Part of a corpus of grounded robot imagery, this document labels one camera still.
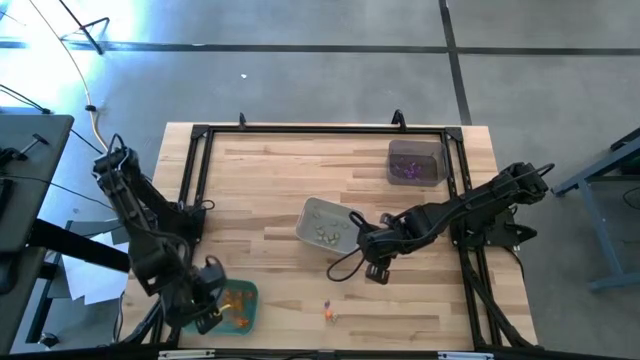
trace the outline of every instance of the gray metal frame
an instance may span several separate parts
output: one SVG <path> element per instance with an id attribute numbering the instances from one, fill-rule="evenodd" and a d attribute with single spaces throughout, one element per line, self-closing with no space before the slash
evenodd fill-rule
<path id="1" fill-rule="evenodd" d="M 622 265 L 620 265 L 620 261 L 618 260 L 618 256 L 613 248 L 605 226 L 606 220 L 600 213 L 593 197 L 593 191 L 591 190 L 591 183 L 602 181 L 602 175 L 618 168 L 622 162 L 640 156 L 640 131 L 636 130 L 625 136 L 613 144 L 611 149 L 614 151 L 604 159 L 596 161 L 593 165 L 580 171 L 551 190 L 556 197 L 562 197 L 573 189 L 579 189 L 582 194 L 585 206 L 596 230 L 598 242 L 600 243 L 600 247 L 611 271 L 611 275 L 589 283 L 589 288 L 592 291 L 640 284 L 640 272 L 625 273 Z M 606 179 L 607 181 L 628 180 L 627 177 L 624 176 L 607 176 Z"/>

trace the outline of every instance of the gray container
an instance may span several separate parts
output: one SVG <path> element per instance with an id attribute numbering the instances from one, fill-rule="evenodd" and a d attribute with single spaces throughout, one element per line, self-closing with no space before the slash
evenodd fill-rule
<path id="1" fill-rule="evenodd" d="M 346 255 L 358 247 L 359 229 L 349 220 L 352 211 L 362 215 L 346 206 L 310 197 L 298 218 L 296 236 L 311 245 Z"/>
<path id="2" fill-rule="evenodd" d="M 440 142 L 392 140 L 387 180 L 393 185 L 436 186 L 449 176 L 443 154 Z"/>

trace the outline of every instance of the paper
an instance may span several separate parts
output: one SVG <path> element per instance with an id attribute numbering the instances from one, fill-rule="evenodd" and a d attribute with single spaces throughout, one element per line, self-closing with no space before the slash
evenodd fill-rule
<path id="1" fill-rule="evenodd" d="M 94 236 L 91 240 L 124 253 L 129 250 L 129 243 L 113 245 L 111 233 Z M 90 305 L 117 299 L 127 286 L 127 273 L 94 265 L 67 255 L 62 255 L 62 259 L 72 300 L 84 296 L 84 304 Z"/>

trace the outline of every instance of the concrete floor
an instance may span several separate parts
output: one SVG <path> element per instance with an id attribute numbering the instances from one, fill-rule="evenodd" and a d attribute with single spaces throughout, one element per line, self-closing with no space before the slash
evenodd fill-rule
<path id="1" fill-rule="evenodd" d="M 36 3 L 56 31 L 73 30 L 57 2 Z M 87 3 L 68 1 L 87 21 L 110 16 L 106 39 L 112 41 L 445 45 L 437 0 Z M 459 46 L 640 46 L 640 3 L 632 0 L 450 0 L 449 8 Z M 0 36 L 26 39 L 33 47 L 0 50 L 0 83 L 73 115 L 74 129 L 97 144 L 66 55 L 27 2 L 14 1 L 8 14 L 27 26 L 4 18 Z M 460 124 L 446 54 L 73 53 L 100 108 L 103 134 L 122 134 L 139 151 L 147 174 L 153 173 L 169 121 L 235 121 L 242 111 L 248 121 L 387 123 L 401 108 L 411 124 Z M 460 62 L 471 120 L 490 127 L 498 164 L 555 162 L 547 177 L 552 185 L 602 156 L 640 123 L 640 57 L 462 55 Z M 14 103 L 0 98 L 0 105 Z M 90 175 L 94 157 L 71 137 L 54 182 L 103 199 Z M 619 204 L 619 194 L 609 196 Z M 52 188 L 40 217 L 63 225 L 113 214 Z M 587 290 L 586 283 L 606 275 L 607 268 L 577 194 L 549 196 L 521 208 L 517 217 L 539 231 L 521 258 L 540 344 L 639 358 L 640 286 Z M 620 245 L 632 232 L 616 234 Z M 638 247 L 626 244 L 623 252 Z M 45 330 L 60 335 L 55 349 L 103 344 L 116 309 L 114 302 L 84 307 L 81 300 L 56 300 Z M 23 323 L 13 351 L 41 350 L 24 344 L 25 331 Z"/>

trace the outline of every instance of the wooden table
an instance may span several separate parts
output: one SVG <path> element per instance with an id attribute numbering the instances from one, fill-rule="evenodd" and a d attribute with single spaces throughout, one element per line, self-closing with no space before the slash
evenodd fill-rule
<path id="1" fill-rule="evenodd" d="M 153 183 L 171 200 L 178 198 L 192 125 L 169 123 L 165 131 Z M 497 173 L 489 130 L 469 126 L 463 133 L 476 187 Z M 180 347 L 471 349 L 460 262 L 448 232 L 434 244 L 394 260 L 386 286 L 365 280 L 365 266 L 349 281 L 329 281 L 325 270 L 337 256 L 295 236 L 298 214 L 310 196 L 358 209 L 373 223 L 383 212 L 446 201 L 446 182 L 433 188 L 387 182 L 388 144 L 396 138 L 439 141 L 431 135 L 216 134 L 204 196 L 216 207 L 207 214 L 194 264 L 203 266 L 207 254 L 216 255 L 229 278 L 253 281 L 259 289 L 258 319 L 244 337 L 183 332 Z M 202 147 L 195 164 L 200 164 Z M 452 153 L 459 175 L 453 147 Z M 189 199 L 194 198 L 197 168 Z M 488 248 L 487 259 L 497 303 L 535 343 L 518 264 L 500 248 Z M 346 274 L 358 260 L 359 256 L 345 261 L 334 276 Z M 339 315 L 335 324 L 324 319 L 327 299 Z M 134 329 L 154 301 L 130 276 L 121 337 Z M 489 341 L 482 305 L 479 313 Z"/>

